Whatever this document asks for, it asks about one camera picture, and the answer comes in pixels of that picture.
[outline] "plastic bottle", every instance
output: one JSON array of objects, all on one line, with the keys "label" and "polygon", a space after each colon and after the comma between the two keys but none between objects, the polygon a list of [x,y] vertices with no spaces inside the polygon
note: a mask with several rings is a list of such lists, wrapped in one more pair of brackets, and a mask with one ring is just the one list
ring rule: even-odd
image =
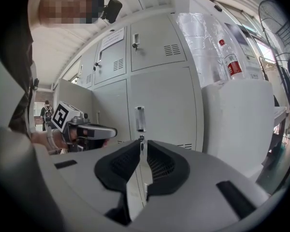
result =
[{"label": "plastic bottle", "polygon": [[234,52],[231,50],[230,47],[226,45],[224,40],[220,40],[219,44],[221,46],[220,49],[223,54],[226,65],[228,67],[231,78],[233,80],[244,79],[245,77],[242,72],[242,68]]}]

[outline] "plastic wrap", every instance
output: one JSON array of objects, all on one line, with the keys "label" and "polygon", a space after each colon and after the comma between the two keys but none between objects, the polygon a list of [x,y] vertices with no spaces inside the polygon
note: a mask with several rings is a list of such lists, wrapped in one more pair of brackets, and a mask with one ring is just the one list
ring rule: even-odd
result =
[{"label": "plastic wrap", "polygon": [[[230,80],[224,55],[226,46],[227,51],[233,52],[234,43],[215,17],[208,14],[180,13],[176,22],[192,53],[201,87]],[[224,51],[218,43],[221,39],[226,42]]]}]

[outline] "gray metal locker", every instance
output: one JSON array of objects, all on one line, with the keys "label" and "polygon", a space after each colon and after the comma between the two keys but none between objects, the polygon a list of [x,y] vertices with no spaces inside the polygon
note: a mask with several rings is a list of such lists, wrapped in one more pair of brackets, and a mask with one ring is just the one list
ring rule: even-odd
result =
[{"label": "gray metal locker", "polygon": [[189,68],[131,76],[131,104],[144,107],[147,140],[195,150],[196,108]]},{"label": "gray metal locker", "polygon": [[95,123],[117,129],[117,136],[110,139],[108,145],[131,139],[126,80],[93,90],[92,107]]},{"label": "gray metal locker", "polygon": [[126,34],[124,39],[100,51],[102,41],[99,42],[96,61],[99,63],[95,71],[95,84],[126,73]]},{"label": "gray metal locker", "polygon": [[93,65],[98,43],[94,44],[81,56],[80,76],[77,80],[77,85],[89,88],[92,86]]},{"label": "gray metal locker", "polygon": [[180,40],[166,14],[131,24],[131,60],[132,71],[186,61]]}]

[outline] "bottle cap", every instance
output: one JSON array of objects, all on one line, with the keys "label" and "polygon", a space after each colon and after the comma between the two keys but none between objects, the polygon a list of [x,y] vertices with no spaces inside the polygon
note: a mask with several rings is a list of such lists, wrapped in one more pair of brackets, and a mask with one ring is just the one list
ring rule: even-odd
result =
[{"label": "bottle cap", "polygon": [[220,44],[220,45],[224,45],[224,44],[225,44],[224,40],[220,40],[220,41],[219,41],[219,44]]}]

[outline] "rectangular black slot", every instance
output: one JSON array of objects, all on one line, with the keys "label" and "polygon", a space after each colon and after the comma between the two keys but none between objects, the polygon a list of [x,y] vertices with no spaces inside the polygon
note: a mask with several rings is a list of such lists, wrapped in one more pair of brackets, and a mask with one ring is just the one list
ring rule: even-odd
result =
[{"label": "rectangular black slot", "polygon": [[216,186],[240,219],[247,217],[256,209],[231,181],[222,181]]},{"label": "rectangular black slot", "polygon": [[75,160],[67,160],[67,161],[55,163],[55,167],[57,169],[60,169],[60,168],[70,167],[70,166],[75,165],[75,164],[77,164],[77,162]]}]

